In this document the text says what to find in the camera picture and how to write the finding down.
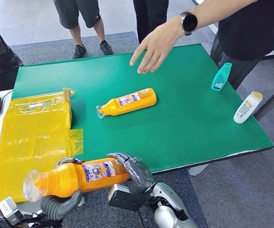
green table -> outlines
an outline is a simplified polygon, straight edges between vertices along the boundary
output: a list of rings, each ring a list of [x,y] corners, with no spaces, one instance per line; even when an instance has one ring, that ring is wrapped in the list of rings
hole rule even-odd
[[[273,144],[254,118],[233,121],[242,100],[229,84],[211,89],[218,68],[200,44],[174,48],[153,74],[139,75],[132,54],[85,58],[20,67],[13,98],[61,91],[72,97],[72,128],[83,128],[84,154],[92,160],[109,152],[142,158],[151,171],[230,158],[270,149]],[[152,107],[99,119],[95,107],[147,87]]]

orange bottle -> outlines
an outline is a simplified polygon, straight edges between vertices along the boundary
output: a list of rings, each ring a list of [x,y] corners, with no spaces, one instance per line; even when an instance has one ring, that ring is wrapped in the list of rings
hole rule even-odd
[[[66,163],[48,172],[31,171],[23,183],[24,197],[35,202],[42,196],[69,197],[77,190],[84,192],[121,184],[129,179],[124,166],[114,158]]]
[[[103,106],[97,106],[100,119],[106,115],[121,115],[134,110],[155,105],[157,101],[155,93],[152,88],[112,99]]]

robot finger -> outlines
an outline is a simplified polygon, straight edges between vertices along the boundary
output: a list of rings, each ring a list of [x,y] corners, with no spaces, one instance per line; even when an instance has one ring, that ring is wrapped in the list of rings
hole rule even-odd
[[[132,158],[132,156],[127,153],[109,153],[107,157],[118,159],[122,164],[124,164],[126,161]]]

black sneaker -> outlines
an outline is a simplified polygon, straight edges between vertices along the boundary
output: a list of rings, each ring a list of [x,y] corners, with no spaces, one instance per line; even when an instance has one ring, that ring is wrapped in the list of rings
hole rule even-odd
[[[106,40],[103,40],[100,44],[100,49],[101,49],[105,56],[113,55],[112,46]]]
[[[86,53],[86,48],[84,47],[84,44],[82,44],[81,46],[75,45],[72,59],[83,58],[85,53]]]

gray carpet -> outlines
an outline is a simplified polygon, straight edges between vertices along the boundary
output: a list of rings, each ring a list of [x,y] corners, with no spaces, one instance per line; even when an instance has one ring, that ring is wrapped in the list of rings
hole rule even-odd
[[[134,52],[138,41],[134,32],[107,35],[115,53]],[[97,37],[83,38],[89,56],[101,56]],[[73,42],[71,39],[44,43],[12,46],[26,65],[71,59]],[[169,172],[156,176],[157,180],[171,186],[180,196],[189,213],[199,228],[208,228],[187,170]],[[86,203],[69,214],[63,222],[65,228],[141,228],[138,213],[108,206],[108,189],[88,193]],[[156,227],[153,214],[142,208],[140,214],[146,228]]]
[[[124,32],[106,35],[115,54],[134,52],[139,45],[134,32]],[[85,57],[98,57],[103,53],[97,36],[84,37],[82,42],[87,49]],[[34,44],[11,46],[24,65],[48,63],[72,59],[75,43],[72,39],[49,41]]]

